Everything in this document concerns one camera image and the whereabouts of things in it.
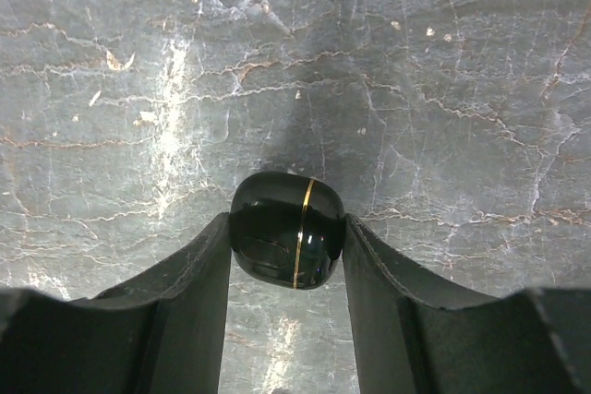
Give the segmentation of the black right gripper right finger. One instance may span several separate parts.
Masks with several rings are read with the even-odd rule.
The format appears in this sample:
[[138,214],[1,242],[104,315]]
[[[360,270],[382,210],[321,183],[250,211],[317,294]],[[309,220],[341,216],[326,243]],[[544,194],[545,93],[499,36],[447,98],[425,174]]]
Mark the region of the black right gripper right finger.
[[497,298],[448,281],[347,220],[344,276],[364,393],[586,393],[590,292]]

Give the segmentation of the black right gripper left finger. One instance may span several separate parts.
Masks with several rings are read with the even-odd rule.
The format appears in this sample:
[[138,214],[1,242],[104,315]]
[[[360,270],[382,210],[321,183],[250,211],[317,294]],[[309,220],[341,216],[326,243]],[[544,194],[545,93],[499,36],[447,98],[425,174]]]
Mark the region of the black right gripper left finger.
[[214,393],[231,249],[228,217],[98,296],[1,292],[5,393]]

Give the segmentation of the black earbud charging case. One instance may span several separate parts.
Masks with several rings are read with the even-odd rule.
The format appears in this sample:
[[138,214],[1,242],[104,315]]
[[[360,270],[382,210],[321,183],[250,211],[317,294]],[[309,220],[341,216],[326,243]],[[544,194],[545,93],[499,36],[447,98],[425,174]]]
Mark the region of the black earbud charging case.
[[260,172],[236,189],[230,245],[251,277],[296,290],[322,286],[344,248],[344,204],[328,185],[283,172]]

